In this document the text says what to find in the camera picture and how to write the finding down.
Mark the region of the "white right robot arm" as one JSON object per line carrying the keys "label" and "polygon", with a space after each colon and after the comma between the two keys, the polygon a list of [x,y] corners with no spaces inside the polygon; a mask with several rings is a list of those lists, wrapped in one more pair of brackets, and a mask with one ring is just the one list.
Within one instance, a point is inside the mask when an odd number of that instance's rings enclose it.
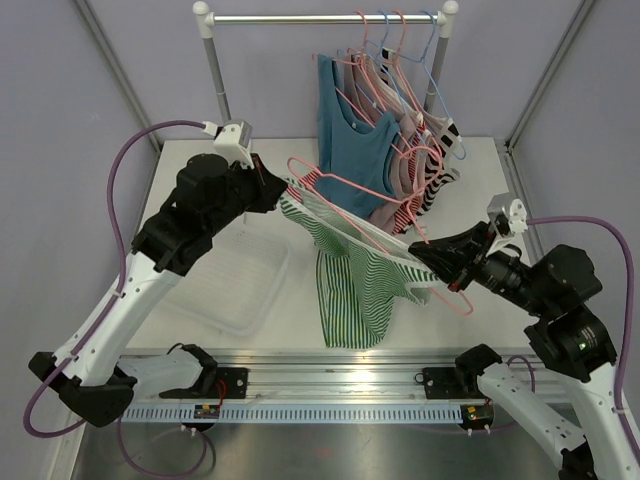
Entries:
{"label": "white right robot arm", "polygon": [[501,405],[554,462],[559,478],[636,479],[639,429],[623,392],[629,343],[615,348],[586,304],[602,289],[591,259],[582,249],[560,244],[527,266],[494,246],[529,226],[563,220],[479,222],[461,234],[415,242],[409,251],[450,290],[477,283],[536,318],[524,333],[564,388],[579,422],[558,415],[486,344],[456,358],[456,389]]}

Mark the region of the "mauve pink tank top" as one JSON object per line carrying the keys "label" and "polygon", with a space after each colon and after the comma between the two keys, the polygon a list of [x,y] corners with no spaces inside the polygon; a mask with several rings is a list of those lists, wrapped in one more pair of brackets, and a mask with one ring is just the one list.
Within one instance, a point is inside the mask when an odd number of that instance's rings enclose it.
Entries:
{"label": "mauve pink tank top", "polygon": [[[354,78],[351,75],[351,71],[348,70],[345,71],[345,93],[374,123],[382,117],[376,111],[371,111],[368,101],[356,91]],[[394,143],[397,147],[400,147],[400,139],[398,136],[395,137]],[[397,199],[402,200],[413,193],[413,181],[409,175],[409,159],[401,159],[401,155],[399,155],[393,147],[389,149],[389,154],[391,155],[391,159],[389,160],[388,179],[391,190]]]}

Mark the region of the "teal blue tank top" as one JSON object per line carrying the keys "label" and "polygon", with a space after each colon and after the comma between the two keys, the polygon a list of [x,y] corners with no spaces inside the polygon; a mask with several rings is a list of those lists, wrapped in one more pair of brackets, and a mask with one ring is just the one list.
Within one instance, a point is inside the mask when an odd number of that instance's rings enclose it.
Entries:
{"label": "teal blue tank top", "polygon": [[389,169],[400,128],[390,113],[369,125],[354,112],[344,97],[346,88],[338,66],[330,57],[317,57],[317,72],[319,168],[326,175],[317,180],[316,190],[366,219],[395,196]]}

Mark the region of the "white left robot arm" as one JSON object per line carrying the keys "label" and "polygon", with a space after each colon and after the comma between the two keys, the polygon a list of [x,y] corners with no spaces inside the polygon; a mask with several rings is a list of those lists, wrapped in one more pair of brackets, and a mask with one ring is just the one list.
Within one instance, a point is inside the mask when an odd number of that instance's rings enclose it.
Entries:
{"label": "white left robot arm", "polygon": [[54,352],[37,352],[29,369],[82,422],[104,427],[135,400],[207,398],[218,391],[217,361],[185,344],[133,362],[121,355],[162,298],[214,246],[213,239],[245,213],[276,208],[288,184],[258,155],[250,166],[216,154],[197,155],[177,173],[159,211],[132,242],[115,285],[82,327]]}

